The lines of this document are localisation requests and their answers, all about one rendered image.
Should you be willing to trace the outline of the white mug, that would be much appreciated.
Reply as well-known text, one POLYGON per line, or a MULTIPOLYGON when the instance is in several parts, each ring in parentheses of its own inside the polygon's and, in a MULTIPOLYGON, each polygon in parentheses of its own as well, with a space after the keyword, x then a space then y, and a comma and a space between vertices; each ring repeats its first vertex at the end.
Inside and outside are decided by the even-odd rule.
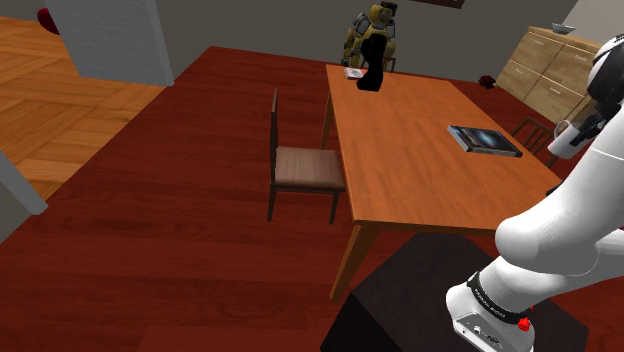
POLYGON ((562 159, 571 159, 589 141, 580 136, 581 131, 568 120, 560 121, 554 131, 554 140, 548 145, 548 151, 562 159))

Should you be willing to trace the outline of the dark slatted wooden chair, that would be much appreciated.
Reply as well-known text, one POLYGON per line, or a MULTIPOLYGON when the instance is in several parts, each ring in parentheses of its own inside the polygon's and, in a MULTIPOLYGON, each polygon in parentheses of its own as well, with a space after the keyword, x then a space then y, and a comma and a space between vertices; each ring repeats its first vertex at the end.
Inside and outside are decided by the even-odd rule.
POLYGON ((526 117, 512 130, 511 135, 533 156, 539 157, 554 140, 554 129, 526 117))

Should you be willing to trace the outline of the light wooden chest of drawers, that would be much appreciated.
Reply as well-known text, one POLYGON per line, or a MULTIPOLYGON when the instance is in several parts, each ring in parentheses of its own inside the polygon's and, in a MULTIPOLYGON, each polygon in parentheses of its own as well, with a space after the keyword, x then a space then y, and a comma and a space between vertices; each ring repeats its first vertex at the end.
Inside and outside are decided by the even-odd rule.
POLYGON ((530 26, 497 77, 497 85, 553 123, 578 122, 592 103, 587 80, 600 45, 530 26))

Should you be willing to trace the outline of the dark blue book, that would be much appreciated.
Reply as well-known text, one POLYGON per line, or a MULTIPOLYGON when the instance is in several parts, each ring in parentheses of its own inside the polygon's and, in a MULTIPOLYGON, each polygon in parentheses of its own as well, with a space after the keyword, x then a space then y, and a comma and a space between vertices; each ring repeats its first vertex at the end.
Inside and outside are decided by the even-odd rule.
POLYGON ((447 131, 466 152, 521 157, 523 153, 500 131, 449 125, 447 131))

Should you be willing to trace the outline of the wooden dining table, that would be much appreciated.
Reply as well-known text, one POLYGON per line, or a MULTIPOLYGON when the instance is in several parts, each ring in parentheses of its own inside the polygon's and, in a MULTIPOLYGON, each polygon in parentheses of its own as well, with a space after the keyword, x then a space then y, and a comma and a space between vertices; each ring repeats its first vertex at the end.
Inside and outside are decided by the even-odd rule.
POLYGON ((530 152, 520 158, 464 151, 450 125, 498 124, 447 80, 388 73, 361 91, 341 66, 326 67, 323 135, 337 132, 353 231, 329 297, 336 302, 382 230, 494 234, 558 183, 530 152))

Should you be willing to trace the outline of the wooden chair behind vase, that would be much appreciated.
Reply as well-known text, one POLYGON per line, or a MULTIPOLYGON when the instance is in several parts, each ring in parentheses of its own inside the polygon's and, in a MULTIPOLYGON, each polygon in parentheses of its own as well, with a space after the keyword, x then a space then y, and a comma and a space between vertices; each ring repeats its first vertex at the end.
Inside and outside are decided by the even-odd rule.
MULTIPOLYGON (((396 65, 395 57, 388 57, 388 56, 383 57, 382 68, 384 69, 385 72, 394 73, 395 65, 396 65)), ((367 68, 367 66, 368 66, 368 63, 365 60, 362 60, 362 62, 359 65, 359 69, 367 68)))

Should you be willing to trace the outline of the black curved vase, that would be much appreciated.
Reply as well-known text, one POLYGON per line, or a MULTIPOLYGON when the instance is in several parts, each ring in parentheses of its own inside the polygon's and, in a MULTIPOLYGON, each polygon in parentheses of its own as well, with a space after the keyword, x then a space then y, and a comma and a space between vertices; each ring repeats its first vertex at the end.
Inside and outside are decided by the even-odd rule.
POLYGON ((356 85, 359 90, 378 92, 383 83, 383 58, 387 38, 380 34, 371 34, 364 39, 361 54, 368 63, 368 70, 356 85))

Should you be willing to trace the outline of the yellow grey robot figure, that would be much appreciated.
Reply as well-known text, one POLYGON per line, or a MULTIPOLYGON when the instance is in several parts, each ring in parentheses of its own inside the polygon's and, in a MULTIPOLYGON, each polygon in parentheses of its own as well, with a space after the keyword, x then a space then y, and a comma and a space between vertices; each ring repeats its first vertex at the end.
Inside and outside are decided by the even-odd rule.
POLYGON ((393 57, 396 44, 392 42, 395 37, 395 15, 398 5, 394 2, 381 1, 371 6, 370 14, 360 13, 352 22, 348 30, 341 64, 345 67, 357 68, 360 64, 361 46, 365 39, 372 34, 382 34, 387 38, 383 54, 382 67, 387 70, 388 63, 395 64, 393 57))

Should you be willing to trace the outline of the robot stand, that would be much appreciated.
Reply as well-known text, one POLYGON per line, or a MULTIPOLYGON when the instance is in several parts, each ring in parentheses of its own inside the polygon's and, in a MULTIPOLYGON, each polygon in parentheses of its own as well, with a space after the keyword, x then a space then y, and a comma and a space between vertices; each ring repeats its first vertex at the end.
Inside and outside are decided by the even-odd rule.
POLYGON ((447 290, 491 257, 464 237, 416 234, 348 295, 321 352, 512 352, 475 314, 453 322, 447 290))

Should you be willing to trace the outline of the brown cushioned wooden chair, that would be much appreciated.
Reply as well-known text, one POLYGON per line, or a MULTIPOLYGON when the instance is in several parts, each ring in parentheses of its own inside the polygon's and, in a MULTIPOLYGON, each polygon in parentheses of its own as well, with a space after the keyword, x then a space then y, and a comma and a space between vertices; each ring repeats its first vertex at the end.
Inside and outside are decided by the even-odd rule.
POLYGON ((272 221, 276 194, 281 192, 329 194, 329 223, 335 221, 340 194, 346 191, 336 151, 279 146, 278 89, 273 91, 270 118, 270 191, 267 221, 272 221))

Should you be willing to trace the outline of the dark red round seat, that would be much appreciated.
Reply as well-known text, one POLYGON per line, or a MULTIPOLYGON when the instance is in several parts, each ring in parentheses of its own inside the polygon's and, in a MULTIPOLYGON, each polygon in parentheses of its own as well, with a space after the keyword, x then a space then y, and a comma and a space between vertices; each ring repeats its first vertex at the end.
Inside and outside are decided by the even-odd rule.
POLYGON ((41 8, 37 11, 37 21, 48 32, 59 35, 59 30, 47 8, 41 8))

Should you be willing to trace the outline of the dark wall picture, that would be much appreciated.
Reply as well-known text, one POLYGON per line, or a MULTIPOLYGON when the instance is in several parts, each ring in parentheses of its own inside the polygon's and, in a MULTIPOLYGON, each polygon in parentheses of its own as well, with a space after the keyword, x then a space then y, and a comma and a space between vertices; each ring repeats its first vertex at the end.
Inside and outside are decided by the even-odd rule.
POLYGON ((434 6, 461 9, 465 0, 410 0, 412 2, 424 3, 434 6))

